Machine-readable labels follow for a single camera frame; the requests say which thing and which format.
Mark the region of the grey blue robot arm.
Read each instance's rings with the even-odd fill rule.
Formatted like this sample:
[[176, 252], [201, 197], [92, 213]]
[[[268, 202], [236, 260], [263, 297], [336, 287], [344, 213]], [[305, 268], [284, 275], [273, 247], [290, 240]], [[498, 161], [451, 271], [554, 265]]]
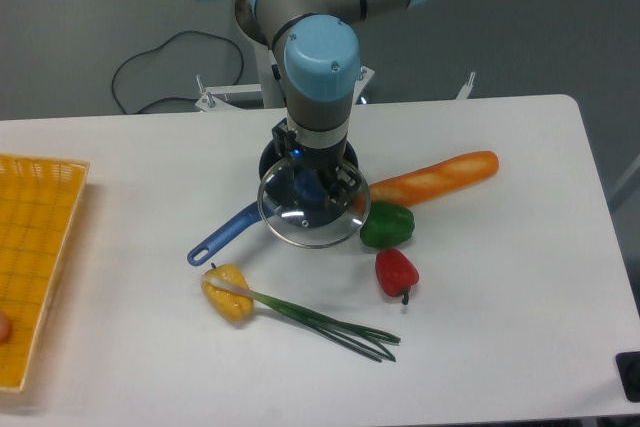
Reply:
[[287, 119], [274, 130], [274, 150], [307, 174], [288, 184], [311, 205], [347, 207], [363, 184], [343, 161], [361, 74], [353, 23], [426, 1], [246, 0], [284, 91]]

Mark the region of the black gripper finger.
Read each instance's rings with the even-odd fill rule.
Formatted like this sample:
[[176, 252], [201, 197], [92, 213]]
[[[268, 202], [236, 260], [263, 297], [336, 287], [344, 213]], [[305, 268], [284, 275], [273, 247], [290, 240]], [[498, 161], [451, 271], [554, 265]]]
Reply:
[[304, 205], [323, 205], [326, 192], [316, 172], [301, 169], [295, 174], [294, 192]]
[[337, 166], [329, 178], [328, 196], [337, 207], [351, 207], [363, 200], [363, 176], [354, 166]]

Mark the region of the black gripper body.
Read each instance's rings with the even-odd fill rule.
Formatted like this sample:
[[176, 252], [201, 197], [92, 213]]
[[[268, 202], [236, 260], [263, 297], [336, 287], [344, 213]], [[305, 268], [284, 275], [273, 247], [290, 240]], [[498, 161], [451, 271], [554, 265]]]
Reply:
[[358, 167], [358, 158], [348, 141], [349, 119], [337, 127], [317, 131], [284, 118], [271, 130], [271, 180], [298, 169], [333, 176], [343, 166]]

